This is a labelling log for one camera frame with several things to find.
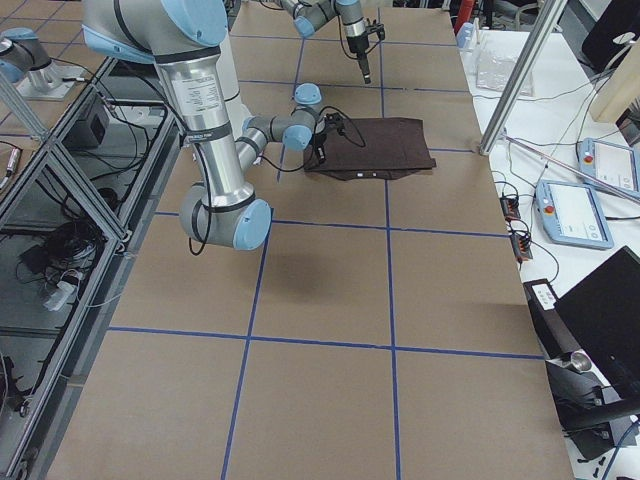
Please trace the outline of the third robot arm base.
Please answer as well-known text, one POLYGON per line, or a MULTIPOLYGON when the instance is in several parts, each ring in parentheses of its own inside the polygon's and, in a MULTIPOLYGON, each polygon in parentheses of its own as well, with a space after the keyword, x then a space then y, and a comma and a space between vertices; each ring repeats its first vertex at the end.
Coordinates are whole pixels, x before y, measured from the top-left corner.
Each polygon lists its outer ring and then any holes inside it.
POLYGON ((83 79, 83 68, 56 63, 36 33, 26 27, 1 32, 1 73, 31 100, 62 100, 83 79))

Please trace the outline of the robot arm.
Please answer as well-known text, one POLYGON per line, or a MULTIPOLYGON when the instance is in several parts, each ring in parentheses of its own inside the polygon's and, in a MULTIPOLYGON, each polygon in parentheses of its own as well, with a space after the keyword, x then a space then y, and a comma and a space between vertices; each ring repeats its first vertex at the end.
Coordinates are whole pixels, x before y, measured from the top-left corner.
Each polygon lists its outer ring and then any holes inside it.
POLYGON ((202 180, 191 187, 180 212, 187 235, 203 244, 258 248, 272 213, 245 172, 271 142, 296 151, 311 143, 322 123, 319 87, 300 85, 290 115, 251 117, 236 136, 218 73, 228 36, 223 2, 87 1, 83 31, 91 49, 156 69, 200 161, 202 180))
POLYGON ((365 84, 371 83, 367 51, 370 48, 371 27, 365 21, 359 1, 276 1, 275 4, 293 19, 299 35, 310 38, 321 28, 337 18, 347 41, 348 51, 343 53, 359 66, 365 84))

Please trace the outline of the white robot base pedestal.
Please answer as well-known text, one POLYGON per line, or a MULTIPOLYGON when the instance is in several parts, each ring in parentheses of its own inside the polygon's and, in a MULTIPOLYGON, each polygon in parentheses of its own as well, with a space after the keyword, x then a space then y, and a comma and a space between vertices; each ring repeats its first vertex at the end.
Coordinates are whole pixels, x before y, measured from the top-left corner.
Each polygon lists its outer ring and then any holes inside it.
POLYGON ((267 119, 253 115, 242 101, 230 42, 233 20, 228 18, 225 2, 222 2, 222 13, 218 18, 222 21, 224 38, 220 42, 216 62, 220 101, 215 110, 217 124, 214 136, 215 145, 223 147, 223 153, 216 158, 227 160, 234 157, 246 172, 261 162, 261 155, 270 141, 267 119))

